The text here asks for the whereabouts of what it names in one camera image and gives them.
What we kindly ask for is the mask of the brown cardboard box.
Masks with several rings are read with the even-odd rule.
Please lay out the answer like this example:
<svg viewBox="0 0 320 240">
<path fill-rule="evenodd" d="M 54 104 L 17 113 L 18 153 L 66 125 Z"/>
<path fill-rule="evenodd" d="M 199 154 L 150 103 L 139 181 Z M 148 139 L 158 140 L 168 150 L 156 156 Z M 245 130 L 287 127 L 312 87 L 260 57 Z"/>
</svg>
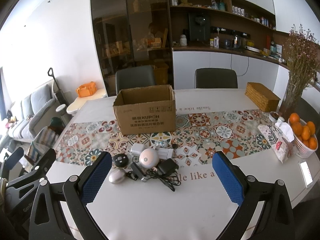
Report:
<svg viewBox="0 0 320 240">
<path fill-rule="evenodd" d="M 113 110 L 123 135 L 176 129 L 175 93 L 170 85 L 122 89 Z"/>
</svg>

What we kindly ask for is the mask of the pink round night light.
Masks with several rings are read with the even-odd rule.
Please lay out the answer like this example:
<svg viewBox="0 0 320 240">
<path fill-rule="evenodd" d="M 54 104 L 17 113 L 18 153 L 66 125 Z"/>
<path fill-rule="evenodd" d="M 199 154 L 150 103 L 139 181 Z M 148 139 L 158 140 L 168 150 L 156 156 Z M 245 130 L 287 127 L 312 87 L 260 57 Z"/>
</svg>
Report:
<svg viewBox="0 0 320 240">
<path fill-rule="evenodd" d="M 139 156 L 139 163 L 145 169 L 151 169 L 156 167 L 158 162 L 158 152 L 153 148 L 145 149 Z"/>
</svg>

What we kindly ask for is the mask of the woven wicker box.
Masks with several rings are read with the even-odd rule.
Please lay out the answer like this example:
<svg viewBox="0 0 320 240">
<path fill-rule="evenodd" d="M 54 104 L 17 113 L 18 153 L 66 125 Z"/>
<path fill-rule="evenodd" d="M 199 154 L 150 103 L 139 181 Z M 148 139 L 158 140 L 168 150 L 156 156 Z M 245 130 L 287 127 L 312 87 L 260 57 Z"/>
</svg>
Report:
<svg viewBox="0 0 320 240">
<path fill-rule="evenodd" d="M 248 82 L 245 95 L 263 112 L 276 111 L 280 98 L 261 83 Z"/>
</svg>

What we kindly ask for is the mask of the floral fabric tissue pouch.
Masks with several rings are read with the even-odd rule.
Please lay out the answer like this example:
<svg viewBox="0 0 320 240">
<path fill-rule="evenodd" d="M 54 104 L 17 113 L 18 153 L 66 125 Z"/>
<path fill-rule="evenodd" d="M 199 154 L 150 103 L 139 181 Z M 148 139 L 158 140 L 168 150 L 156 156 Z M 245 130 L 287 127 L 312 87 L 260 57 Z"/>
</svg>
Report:
<svg viewBox="0 0 320 240">
<path fill-rule="evenodd" d="M 274 125 L 258 125 L 259 131 L 267 139 L 278 160 L 283 164 L 293 153 L 294 132 L 287 122 Z"/>
</svg>

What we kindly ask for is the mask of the dark glass cabinet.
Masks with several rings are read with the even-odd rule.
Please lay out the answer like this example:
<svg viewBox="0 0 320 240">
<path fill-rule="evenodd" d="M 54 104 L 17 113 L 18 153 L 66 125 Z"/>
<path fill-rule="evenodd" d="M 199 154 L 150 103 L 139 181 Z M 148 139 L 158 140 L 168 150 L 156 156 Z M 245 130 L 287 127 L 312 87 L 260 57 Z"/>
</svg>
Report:
<svg viewBox="0 0 320 240">
<path fill-rule="evenodd" d="M 91 0 L 100 70 L 109 96 L 116 72 L 151 65 L 158 85 L 173 85 L 168 0 Z"/>
</svg>

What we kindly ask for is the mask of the right dark dining chair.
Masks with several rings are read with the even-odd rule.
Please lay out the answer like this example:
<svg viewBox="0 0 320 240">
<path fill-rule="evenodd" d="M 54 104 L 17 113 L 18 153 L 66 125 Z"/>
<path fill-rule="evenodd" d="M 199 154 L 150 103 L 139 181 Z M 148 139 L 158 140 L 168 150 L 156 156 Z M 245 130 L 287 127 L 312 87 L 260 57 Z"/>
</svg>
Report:
<svg viewBox="0 0 320 240">
<path fill-rule="evenodd" d="M 195 70 L 195 88 L 238 89 L 236 72 L 224 68 L 200 68 Z"/>
</svg>

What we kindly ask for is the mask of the silver egg-shaped device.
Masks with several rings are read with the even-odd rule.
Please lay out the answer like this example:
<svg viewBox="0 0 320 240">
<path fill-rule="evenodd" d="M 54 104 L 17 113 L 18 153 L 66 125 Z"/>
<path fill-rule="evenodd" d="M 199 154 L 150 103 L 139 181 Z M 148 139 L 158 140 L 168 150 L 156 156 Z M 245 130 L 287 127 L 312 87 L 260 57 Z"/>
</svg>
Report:
<svg viewBox="0 0 320 240">
<path fill-rule="evenodd" d="M 108 175 L 108 181 L 111 184 L 119 184 L 126 178 L 126 172 L 122 168 L 115 168 Z"/>
</svg>

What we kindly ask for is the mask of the orange plastic basket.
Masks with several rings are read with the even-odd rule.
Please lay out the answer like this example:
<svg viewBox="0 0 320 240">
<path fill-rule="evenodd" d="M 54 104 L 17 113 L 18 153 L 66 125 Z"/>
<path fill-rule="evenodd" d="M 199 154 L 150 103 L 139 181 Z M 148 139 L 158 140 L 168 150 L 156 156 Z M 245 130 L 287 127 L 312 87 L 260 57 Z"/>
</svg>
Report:
<svg viewBox="0 0 320 240">
<path fill-rule="evenodd" d="M 96 91 L 97 91 L 96 83 L 93 81 L 86 83 L 86 84 L 83 84 L 83 85 L 80 85 L 76 89 L 76 93 L 78 94 L 78 97 L 80 97 L 80 98 L 92 96 L 93 94 L 96 93 Z"/>
</svg>

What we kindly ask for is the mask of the black rectangular device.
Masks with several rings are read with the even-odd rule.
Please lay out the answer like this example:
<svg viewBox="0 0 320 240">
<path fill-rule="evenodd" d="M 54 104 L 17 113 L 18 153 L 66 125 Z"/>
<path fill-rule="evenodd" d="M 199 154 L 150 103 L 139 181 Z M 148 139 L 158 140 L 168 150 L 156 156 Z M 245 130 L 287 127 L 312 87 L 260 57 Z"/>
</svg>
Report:
<svg viewBox="0 0 320 240">
<path fill-rule="evenodd" d="M 141 180 L 143 182 L 147 181 L 145 173 L 136 163 L 131 163 L 130 168 L 131 170 L 126 173 L 127 178 L 130 178 L 134 181 L 137 181 L 137 180 Z"/>
</svg>

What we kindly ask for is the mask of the black round cable hub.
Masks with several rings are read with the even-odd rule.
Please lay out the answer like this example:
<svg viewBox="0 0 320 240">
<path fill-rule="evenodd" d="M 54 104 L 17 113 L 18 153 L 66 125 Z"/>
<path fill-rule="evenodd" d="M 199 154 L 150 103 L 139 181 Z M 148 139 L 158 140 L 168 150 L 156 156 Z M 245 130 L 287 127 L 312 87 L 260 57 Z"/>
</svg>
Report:
<svg viewBox="0 0 320 240">
<path fill-rule="evenodd" d="M 129 158 L 125 153 L 116 154 L 112 159 L 116 167 L 119 168 L 125 168 L 129 164 Z"/>
</svg>

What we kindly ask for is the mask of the black power adapter with cable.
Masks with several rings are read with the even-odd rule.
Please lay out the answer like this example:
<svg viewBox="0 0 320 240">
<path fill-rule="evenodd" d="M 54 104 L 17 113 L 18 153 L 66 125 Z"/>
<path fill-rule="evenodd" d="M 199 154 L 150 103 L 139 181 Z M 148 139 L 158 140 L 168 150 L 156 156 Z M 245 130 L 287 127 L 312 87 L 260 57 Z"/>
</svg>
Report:
<svg viewBox="0 0 320 240">
<path fill-rule="evenodd" d="M 179 166 L 177 163 L 169 158 L 160 161 L 156 167 L 146 171 L 147 178 L 158 179 L 163 185 L 168 187 L 172 192 L 176 191 L 176 187 L 181 185 L 178 177 Z"/>
</svg>

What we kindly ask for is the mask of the left dark dining chair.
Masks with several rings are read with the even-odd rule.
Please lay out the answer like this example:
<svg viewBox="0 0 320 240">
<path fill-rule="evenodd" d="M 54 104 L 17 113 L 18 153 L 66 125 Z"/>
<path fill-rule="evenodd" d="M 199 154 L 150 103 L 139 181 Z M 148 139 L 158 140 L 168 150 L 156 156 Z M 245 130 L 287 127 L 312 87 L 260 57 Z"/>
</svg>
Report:
<svg viewBox="0 0 320 240">
<path fill-rule="evenodd" d="M 148 87 L 156 84 L 151 65 L 122 69 L 116 72 L 116 93 L 122 89 Z"/>
</svg>

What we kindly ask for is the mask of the dried flower bouquet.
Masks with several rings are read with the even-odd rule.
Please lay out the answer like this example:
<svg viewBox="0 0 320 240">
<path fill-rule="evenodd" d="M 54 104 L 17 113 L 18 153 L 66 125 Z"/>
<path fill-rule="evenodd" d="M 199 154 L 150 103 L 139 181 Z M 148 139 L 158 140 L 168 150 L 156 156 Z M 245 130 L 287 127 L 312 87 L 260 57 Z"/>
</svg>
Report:
<svg viewBox="0 0 320 240">
<path fill-rule="evenodd" d="M 280 106 L 281 116 L 287 120 L 294 112 L 303 90 L 311 86 L 319 70 L 319 44 L 310 29 L 292 26 L 285 45 L 289 79 Z"/>
</svg>

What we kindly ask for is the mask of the small round side table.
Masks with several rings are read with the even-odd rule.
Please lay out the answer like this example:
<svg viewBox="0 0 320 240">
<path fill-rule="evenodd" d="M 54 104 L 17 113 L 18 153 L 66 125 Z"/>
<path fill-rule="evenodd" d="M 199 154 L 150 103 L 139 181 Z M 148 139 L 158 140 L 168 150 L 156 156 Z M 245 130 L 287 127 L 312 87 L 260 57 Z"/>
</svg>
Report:
<svg viewBox="0 0 320 240">
<path fill-rule="evenodd" d="M 96 100 L 107 96 L 106 89 L 98 89 L 93 95 L 87 97 L 77 97 L 66 109 L 67 113 L 70 115 L 75 115 L 77 111 L 90 100 Z"/>
</svg>

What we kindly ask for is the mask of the small white blue figurine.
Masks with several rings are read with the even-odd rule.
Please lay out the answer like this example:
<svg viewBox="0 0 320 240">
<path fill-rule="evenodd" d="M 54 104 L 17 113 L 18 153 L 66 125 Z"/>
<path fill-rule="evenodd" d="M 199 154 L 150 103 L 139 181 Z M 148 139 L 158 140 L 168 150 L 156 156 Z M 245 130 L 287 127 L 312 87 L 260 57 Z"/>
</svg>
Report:
<svg viewBox="0 0 320 240">
<path fill-rule="evenodd" d="M 156 141 L 154 143 L 154 146 L 155 147 L 158 147 L 158 148 L 168 148 L 169 147 L 169 144 L 167 141 Z"/>
</svg>

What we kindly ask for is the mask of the patterned tile table runner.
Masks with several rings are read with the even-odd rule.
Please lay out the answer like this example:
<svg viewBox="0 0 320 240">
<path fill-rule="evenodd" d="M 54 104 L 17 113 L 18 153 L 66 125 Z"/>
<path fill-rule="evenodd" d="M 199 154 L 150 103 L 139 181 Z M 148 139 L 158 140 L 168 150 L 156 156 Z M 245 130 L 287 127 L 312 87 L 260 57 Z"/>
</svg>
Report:
<svg viewBox="0 0 320 240">
<path fill-rule="evenodd" d="M 71 124 L 55 146 L 57 161 L 88 166 L 102 151 L 130 155 L 134 143 L 155 148 L 156 141 L 177 144 L 172 156 L 181 167 L 209 164 L 217 151 L 229 159 L 268 150 L 271 146 L 258 125 L 270 125 L 259 109 L 180 114 L 173 132 L 123 135 L 116 119 Z"/>
</svg>

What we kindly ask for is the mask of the white basket of oranges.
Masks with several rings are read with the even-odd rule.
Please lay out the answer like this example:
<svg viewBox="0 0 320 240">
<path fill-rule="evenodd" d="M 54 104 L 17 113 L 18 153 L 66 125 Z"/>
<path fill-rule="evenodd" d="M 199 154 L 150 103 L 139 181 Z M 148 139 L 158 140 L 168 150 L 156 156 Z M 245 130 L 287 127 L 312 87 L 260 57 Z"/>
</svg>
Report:
<svg viewBox="0 0 320 240">
<path fill-rule="evenodd" d="M 294 133 L 294 145 L 300 158 L 307 159 L 318 149 L 316 125 L 313 121 L 305 122 L 297 113 L 289 116 L 288 123 Z"/>
</svg>

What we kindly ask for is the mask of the wooden wall shelf unit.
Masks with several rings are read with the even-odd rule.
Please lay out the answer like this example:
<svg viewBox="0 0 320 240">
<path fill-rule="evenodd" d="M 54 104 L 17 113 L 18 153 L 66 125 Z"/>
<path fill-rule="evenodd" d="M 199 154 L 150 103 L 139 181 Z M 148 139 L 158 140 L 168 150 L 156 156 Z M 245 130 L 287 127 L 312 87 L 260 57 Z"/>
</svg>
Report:
<svg viewBox="0 0 320 240">
<path fill-rule="evenodd" d="M 274 14 L 249 1 L 178 0 L 169 15 L 174 51 L 217 51 L 286 66 L 267 53 L 288 35 L 274 30 Z"/>
</svg>

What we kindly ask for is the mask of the upright vacuum cleaner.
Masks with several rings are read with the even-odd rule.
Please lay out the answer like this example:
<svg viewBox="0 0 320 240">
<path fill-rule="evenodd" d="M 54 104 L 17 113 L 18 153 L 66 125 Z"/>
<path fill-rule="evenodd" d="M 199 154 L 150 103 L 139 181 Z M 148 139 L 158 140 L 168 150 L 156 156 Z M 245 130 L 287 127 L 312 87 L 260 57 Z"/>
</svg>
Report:
<svg viewBox="0 0 320 240">
<path fill-rule="evenodd" d="M 57 101 L 62 105 L 62 104 L 65 104 L 67 107 L 69 106 L 69 103 L 65 97 L 65 94 L 64 92 L 62 91 L 62 89 L 59 87 L 58 83 L 57 83 L 57 80 L 54 76 L 54 72 L 53 72 L 53 68 L 50 67 L 48 69 L 48 72 L 47 72 L 48 76 L 49 77 L 52 77 L 53 78 L 53 94 L 54 96 L 56 97 Z"/>
</svg>

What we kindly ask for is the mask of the white smartphone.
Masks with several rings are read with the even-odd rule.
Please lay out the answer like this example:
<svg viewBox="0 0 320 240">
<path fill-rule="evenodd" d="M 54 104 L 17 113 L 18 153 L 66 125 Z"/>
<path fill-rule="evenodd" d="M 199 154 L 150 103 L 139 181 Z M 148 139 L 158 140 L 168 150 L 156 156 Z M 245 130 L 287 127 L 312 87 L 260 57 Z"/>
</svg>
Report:
<svg viewBox="0 0 320 240">
<path fill-rule="evenodd" d="M 313 178 L 312 178 L 308 163 L 306 161 L 301 161 L 299 162 L 299 167 L 302 173 L 305 187 L 308 189 L 313 182 Z"/>
</svg>

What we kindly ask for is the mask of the white square charger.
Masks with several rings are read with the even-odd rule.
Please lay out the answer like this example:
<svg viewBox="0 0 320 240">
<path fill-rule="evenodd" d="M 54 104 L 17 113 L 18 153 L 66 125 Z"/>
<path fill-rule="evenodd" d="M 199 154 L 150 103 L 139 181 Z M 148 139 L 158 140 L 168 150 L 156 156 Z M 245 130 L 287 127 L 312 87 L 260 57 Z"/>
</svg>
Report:
<svg viewBox="0 0 320 240">
<path fill-rule="evenodd" d="M 131 154 L 135 156 L 140 156 L 140 154 L 145 150 L 144 144 L 134 143 L 131 147 Z"/>
</svg>

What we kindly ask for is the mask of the dark dining chair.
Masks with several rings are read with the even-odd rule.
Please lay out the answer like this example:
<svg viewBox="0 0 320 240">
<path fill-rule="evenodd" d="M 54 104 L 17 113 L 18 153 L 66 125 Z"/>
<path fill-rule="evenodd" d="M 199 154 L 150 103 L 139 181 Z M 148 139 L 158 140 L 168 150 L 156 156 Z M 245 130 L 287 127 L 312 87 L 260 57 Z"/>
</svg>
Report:
<svg viewBox="0 0 320 240">
<path fill-rule="evenodd" d="M 122 69 L 116 72 L 116 93 L 122 89 L 148 87 L 156 84 L 151 65 Z"/>
<path fill-rule="evenodd" d="M 224 68 L 200 68 L 195 70 L 195 88 L 238 89 L 236 72 Z"/>
</svg>

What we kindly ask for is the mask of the grey sofa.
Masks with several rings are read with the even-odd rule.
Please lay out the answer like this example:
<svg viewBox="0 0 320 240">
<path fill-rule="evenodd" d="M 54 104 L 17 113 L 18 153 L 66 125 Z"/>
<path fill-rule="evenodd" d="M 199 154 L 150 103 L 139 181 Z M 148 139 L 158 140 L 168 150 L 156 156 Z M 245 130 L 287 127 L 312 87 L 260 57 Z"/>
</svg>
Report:
<svg viewBox="0 0 320 240">
<path fill-rule="evenodd" d="M 11 139 L 32 142 L 39 132 L 57 116 L 57 100 L 54 95 L 54 81 L 44 83 L 11 107 L 12 117 L 16 119 L 8 130 Z"/>
</svg>

